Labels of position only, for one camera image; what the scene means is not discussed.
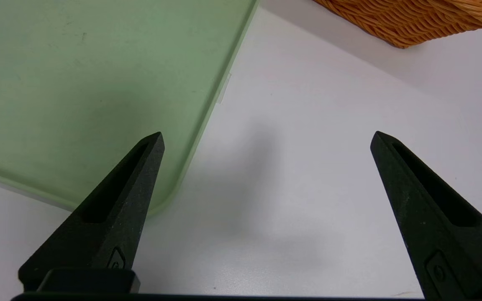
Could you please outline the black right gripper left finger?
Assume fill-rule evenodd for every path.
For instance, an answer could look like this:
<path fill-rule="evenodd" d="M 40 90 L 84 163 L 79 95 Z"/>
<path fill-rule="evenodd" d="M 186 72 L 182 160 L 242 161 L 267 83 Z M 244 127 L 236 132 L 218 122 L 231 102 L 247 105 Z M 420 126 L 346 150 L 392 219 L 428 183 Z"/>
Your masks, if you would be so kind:
<path fill-rule="evenodd" d="M 157 132 L 124 156 L 19 268 L 25 293 L 133 287 L 131 269 L 164 150 Z"/>

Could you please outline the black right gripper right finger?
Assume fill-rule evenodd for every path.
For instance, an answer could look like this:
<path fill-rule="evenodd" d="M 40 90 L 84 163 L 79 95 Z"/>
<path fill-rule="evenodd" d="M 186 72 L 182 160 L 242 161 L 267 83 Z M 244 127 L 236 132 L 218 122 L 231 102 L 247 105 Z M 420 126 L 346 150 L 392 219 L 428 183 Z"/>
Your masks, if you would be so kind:
<path fill-rule="evenodd" d="M 370 149 L 425 299 L 482 300 L 482 214 L 395 137 Z"/>

